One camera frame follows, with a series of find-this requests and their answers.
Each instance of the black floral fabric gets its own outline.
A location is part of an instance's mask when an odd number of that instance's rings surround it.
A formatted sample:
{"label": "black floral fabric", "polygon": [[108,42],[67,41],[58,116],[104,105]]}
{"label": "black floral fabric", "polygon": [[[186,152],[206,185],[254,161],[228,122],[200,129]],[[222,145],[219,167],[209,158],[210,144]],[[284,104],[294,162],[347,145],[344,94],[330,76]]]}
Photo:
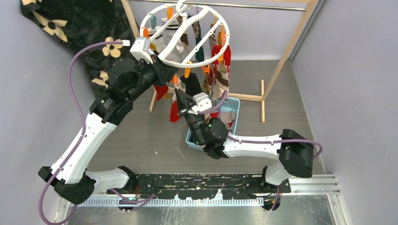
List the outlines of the black floral fabric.
{"label": "black floral fabric", "polygon": [[[120,0],[21,0],[20,8],[73,53],[97,42],[135,39]],[[122,45],[98,47],[81,56],[95,95],[108,88],[106,71],[125,57],[130,58],[129,48]]]}

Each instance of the white circular hanger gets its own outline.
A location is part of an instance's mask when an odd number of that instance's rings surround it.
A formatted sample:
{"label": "white circular hanger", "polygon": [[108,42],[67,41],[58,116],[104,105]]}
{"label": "white circular hanger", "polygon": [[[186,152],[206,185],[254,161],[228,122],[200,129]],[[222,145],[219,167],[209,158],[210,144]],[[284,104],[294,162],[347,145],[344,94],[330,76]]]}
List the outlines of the white circular hanger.
{"label": "white circular hanger", "polygon": [[[149,12],[144,17],[144,19],[141,23],[140,36],[144,35],[144,27],[146,25],[146,22],[152,18],[152,15],[154,15],[155,13],[157,13],[160,10],[167,9],[171,6],[176,6],[177,13],[175,13],[170,18],[170,20],[167,21],[162,27],[160,27],[156,31],[156,33],[153,34],[151,36],[151,38],[149,38],[149,39],[151,41],[155,40],[155,38],[157,38],[174,20],[176,20],[178,16],[181,16],[183,18],[183,22],[182,22],[181,26],[178,28],[178,30],[172,37],[169,44],[164,48],[164,50],[162,52],[159,53],[158,57],[164,64],[169,65],[169,66],[174,66],[177,68],[196,68],[196,67],[205,66],[211,62],[216,61],[217,59],[219,59],[221,57],[221,55],[225,52],[225,50],[230,42],[230,30],[229,30],[227,22],[225,22],[224,18],[217,11],[215,11],[214,9],[212,9],[208,6],[193,5],[194,7],[202,8],[202,10],[197,15],[194,15],[194,16],[190,17],[189,19],[187,19],[188,15],[186,12],[184,12],[184,10],[186,10],[186,8],[188,7],[188,5],[186,5],[186,4],[184,5],[184,2],[186,2],[186,1],[187,0],[179,0],[177,2],[177,4],[164,4],[164,5],[161,5],[155,9],[153,9],[151,12]],[[181,63],[166,60],[165,58],[173,51],[173,49],[177,45],[178,40],[185,33],[185,31],[187,29],[189,29],[192,26],[192,24],[203,19],[207,13],[212,13],[215,17],[218,18],[218,21],[213,25],[213,27],[209,30],[209,32],[202,37],[202,40],[194,47],[194,49],[188,54],[188,56]],[[204,60],[203,62],[188,64],[190,59],[195,55],[195,53],[199,50],[199,48],[209,39],[209,37],[215,32],[215,30],[219,26],[224,26],[225,36],[226,36],[225,44],[221,48],[220,52],[218,54],[216,54],[215,56],[213,56],[212,58]]]}

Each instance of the laundry basket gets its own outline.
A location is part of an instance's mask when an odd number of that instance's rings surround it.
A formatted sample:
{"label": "laundry basket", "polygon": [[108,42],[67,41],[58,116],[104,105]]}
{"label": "laundry basket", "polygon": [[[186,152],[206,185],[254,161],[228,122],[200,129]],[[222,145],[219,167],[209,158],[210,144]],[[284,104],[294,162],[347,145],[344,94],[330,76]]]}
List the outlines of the laundry basket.
{"label": "laundry basket", "polygon": [[[233,111],[236,114],[236,118],[231,126],[231,130],[232,130],[233,134],[235,134],[235,131],[236,131],[237,120],[238,120],[238,116],[239,116],[239,108],[240,108],[240,100],[237,98],[233,98],[233,97],[227,97],[227,99],[222,103],[222,106],[221,106],[221,112]],[[202,145],[202,146],[196,145],[192,141],[191,130],[189,130],[189,129],[188,129],[188,134],[185,139],[185,142],[188,144],[188,147],[193,148],[193,149],[202,150],[205,147],[204,145]]]}

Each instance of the clothes rack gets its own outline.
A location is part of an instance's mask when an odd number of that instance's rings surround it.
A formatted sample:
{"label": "clothes rack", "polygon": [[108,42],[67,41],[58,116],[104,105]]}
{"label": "clothes rack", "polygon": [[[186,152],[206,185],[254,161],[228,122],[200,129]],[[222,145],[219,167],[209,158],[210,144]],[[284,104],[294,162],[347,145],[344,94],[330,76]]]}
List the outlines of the clothes rack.
{"label": "clothes rack", "polygon": [[[133,15],[131,6],[129,5],[128,1],[157,2],[157,3],[170,3],[170,4],[177,3],[177,1],[170,1],[170,0],[121,0],[121,1],[122,1],[124,10],[126,12],[127,18],[129,20],[131,29],[132,29],[135,37],[139,37],[139,29],[137,27],[137,23],[134,19],[134,15]],[[302,33],[303,29],[305,28],[305,25],[307,24],[308,19],[310,18],[310,15],[311,15],[313,9],[315,8],[318,0],[258,0],[258,1],[284,2],[284,3],[305,3],[306,7],[305,8],[271,7],[271,6],[237,5],[237,4],[228,4],[228,3],[207,3],[207,2],[185,2],[184,4],[303,12],[303,14],[293,32],[293,35],[290,38],[290,41],[287,44],[287,46],[283,52],[283,55],[282,55],[281,59],[279,60],[278,65],[276,66],[276,69],[271,77],[271,80],[269,81],[269,83],[267,85],[267,88],[265,89],[264,80],[261,80],[261,82],[260,82],[261,93],[259,96],[228,93],[229,97],[234,97],[234,98],[238,98],[240,100],[246,100],[246,101],[261,102],[261,123],[264,123],[265,122],[265,99],[267,98],[269,92],[271,91],[272,86],[274,85],[279,73],[281,72],[281,69],[282,69],[284,63],[288,59],[291,51],[293,50],[295,44],[297,43],[297,40],[299,39],[300,34]],[[168,93],[173,93],[173,88],[169,87]],[[155,102],[156,102],[156,96],[157,96],[157,93],[154,90],[152,101],[151,101],[151,104],[149,107],[150,112],[152,112],[154,109]]]}

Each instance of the white wall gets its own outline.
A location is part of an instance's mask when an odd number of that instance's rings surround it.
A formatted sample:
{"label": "white wall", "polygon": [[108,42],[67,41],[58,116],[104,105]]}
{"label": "white wall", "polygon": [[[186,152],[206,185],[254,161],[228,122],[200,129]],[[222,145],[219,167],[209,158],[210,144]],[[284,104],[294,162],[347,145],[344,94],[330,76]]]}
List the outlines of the white wall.
{"label": "white wall", "polygon": [[[258,0],[194,0],[194,2],[230,3],[240,5],[300,7],[305,4],[277,3]],[[144,17],[154,8],[161,5],[150,2],[130,2],[134,17],[141,24]],[[281,58],[285,47],[302,15],[301,12],[276,11],[264,9],[247,9],[232,7],[213,7],[224,17],[230,32],[230,46],[234,60],[275,60]],[[196,14],[196,8],[191,7],[189,12]],[[156,14],[158,25],[160,19],[166,17],[166,10]],[[201,22],[202,36],[210,29],[213,16],[205,17]],[[195,46],[192,29],[189,29],[190,48]],[[208,42],[204,44],[205,56],[210,56]]]}
{"label": "white wall", "polygon": [[293,62],[354,225],[398,222],[398,2],[331,0]]}
{"label": "white wall", "polygon": [[[0,7],[0,224],[43,224],[37,172],[61,156],[81,127],[67,84],[71,54],[22,16],[19,1]],[[86,80],[78,63],[73,84],[87,112],[93,96]],[[48,216],[55,196],[47,192]]]}

